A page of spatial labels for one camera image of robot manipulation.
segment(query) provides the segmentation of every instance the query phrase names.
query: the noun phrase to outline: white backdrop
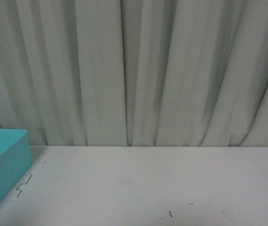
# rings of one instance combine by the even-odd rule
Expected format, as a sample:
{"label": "white backdrop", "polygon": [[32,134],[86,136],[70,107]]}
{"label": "white backdrop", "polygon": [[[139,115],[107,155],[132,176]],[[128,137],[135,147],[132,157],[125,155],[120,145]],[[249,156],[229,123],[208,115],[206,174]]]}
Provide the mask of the white backdrop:
{"label": "white backdrop", "polygon": [[32,145],[268,146],[268,1],[0,0],[0,128]]}

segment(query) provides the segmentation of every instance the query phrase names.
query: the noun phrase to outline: white curtain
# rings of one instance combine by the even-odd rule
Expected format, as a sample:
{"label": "white curtain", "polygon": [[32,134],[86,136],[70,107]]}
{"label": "white curtain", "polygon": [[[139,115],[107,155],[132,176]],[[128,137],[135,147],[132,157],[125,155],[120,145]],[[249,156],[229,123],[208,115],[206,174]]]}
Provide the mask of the white curtain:
{"label": "white curtain", "polygon": [[268,146],[268,0],[0,0],[0,128]]}

